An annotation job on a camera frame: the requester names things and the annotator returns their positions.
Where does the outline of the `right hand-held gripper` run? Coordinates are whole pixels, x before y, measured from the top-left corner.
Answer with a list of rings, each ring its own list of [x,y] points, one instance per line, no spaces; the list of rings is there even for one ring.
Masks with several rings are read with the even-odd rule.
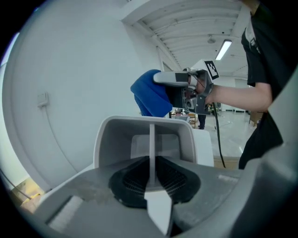
[[[153,82],[164,85],[170,104],[175,108],[184,108],[197,115],[209,115],[206,98],[212,92],[219,73],[214,61],[199,60],[194,68],[185,68],[180,72],[159,72],[153,76]]]

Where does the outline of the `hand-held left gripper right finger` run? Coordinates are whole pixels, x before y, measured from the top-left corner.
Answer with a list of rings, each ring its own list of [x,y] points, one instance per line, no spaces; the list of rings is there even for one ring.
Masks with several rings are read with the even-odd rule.
[[[157,177],[173,204],[169,234],[180,238],[293,236],[296,146],[285,143],[244,170],[158,156]]]

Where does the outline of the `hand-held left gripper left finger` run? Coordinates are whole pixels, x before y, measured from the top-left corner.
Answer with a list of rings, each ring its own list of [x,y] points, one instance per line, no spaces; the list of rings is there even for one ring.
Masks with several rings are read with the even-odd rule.
[[[169,197],[148,156],[85,171],[35,212],[46,238],[166,238]]]

